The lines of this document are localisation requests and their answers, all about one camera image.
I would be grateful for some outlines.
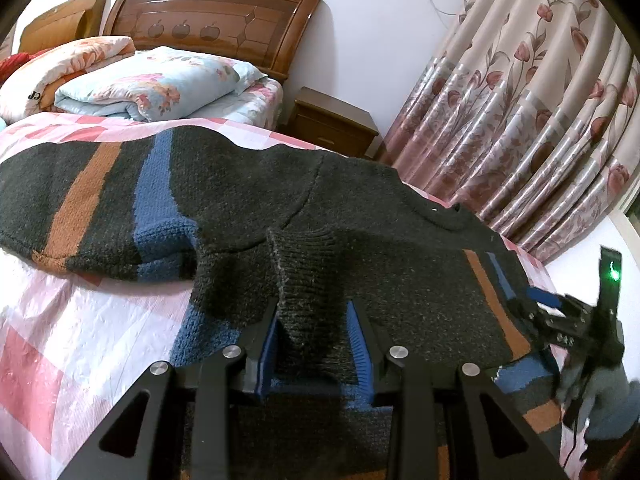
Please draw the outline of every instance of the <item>sweater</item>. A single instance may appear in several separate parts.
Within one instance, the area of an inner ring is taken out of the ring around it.
[[[542,363],[545,373],[526,372],[508,393],[559,453],[557,370],[528,322],[503,307],[507,288],[529,301],[516,255],[471,211],[424,199],[392,168],[282,145],[247,150],[179,126],[34,146],[0,165],[0,196],[0,244],[48,270],[194,279],[174,365],[234,342],[278,298],[274,394],[240,415],[238,463],[262,478],[302,478],[323,456],[341,475],[384,467],[390,411],[354,387],[349,298],[430,362],[475,362],[494,376]],[[287,452],[267,464],[276,443]]]

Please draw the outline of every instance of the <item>checkered bedsheet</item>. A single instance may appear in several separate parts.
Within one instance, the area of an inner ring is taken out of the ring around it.
[[[319,149],[222,119],[137,123],[41,113],[0,132],[0,162],[41,142],[141,139],[181,124],[215,129],[254,150]],[[532,284],[554,290],[539,261],[505,245]],[[145,368],[169,357],[192,285],[54,276],[0,249],[0,443],[27,480],[57,478]]]

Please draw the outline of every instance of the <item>drawer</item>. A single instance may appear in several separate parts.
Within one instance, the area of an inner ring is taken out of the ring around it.
[[[372,141],[372,136],[313,110],[299,110],[292,126],[293,136],[347,156],[363,156]]]

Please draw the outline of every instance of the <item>nightstand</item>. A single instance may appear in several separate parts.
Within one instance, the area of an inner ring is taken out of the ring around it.
[[[303,86],[286,134],[347,156],[364,156],[378,135],[369,112]]]

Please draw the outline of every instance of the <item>silver bolt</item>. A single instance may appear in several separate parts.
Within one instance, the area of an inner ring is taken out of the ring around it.
[[[222,355],[228,359],[238,357],[242,353],[242,349],[238,345],[225,346]]]
[[[464,363],[462,365],[462,373],[468,377],[475,377],[480,373],[480,368],[475,363]]]
[[[162,375],[169,369],[166,361],[156,361],[149,367],[149,371],[153,375]]]
[[[389,355],[395,359],[404,359],[409,355],[409,351],[404,346],[395,345],[389,349]]]

